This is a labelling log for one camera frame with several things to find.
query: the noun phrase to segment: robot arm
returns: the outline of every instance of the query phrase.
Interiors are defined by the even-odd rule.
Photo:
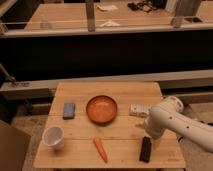
[[[150,115],[144,121],[146,132],[154,139],[160,138],[165,129],[169,129],[213,152],[213,127],[192,120],[179,112],[183,103],[176,97],[168,97],[150,109]]]

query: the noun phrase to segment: black panel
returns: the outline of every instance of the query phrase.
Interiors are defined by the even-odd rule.
[[[185,31],[0,39],[18,80],[213,68],[213,32]]]

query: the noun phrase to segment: orange bowl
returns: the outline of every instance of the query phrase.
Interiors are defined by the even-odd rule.
[[[96,96],[87,103],[86,112],[93,122],[107,123],[116,117],[117,104],[111,97]]]

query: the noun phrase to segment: white cup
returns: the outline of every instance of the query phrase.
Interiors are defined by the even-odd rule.
[[[43,135],[42,141],[45,145],[59,150],[64,146],[64,131],[59,126],[52,126],[47,128]]]

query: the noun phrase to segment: toy carrot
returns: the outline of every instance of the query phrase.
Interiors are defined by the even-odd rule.
[[[94,142],[99,154],[101,155],[102,159],[105,161],[105,163],[107,163],[108,162],[107,154],[106,154],[106,151],[104,150],[101,139],[99,137],[95,137],[93,139],[93,142]]]

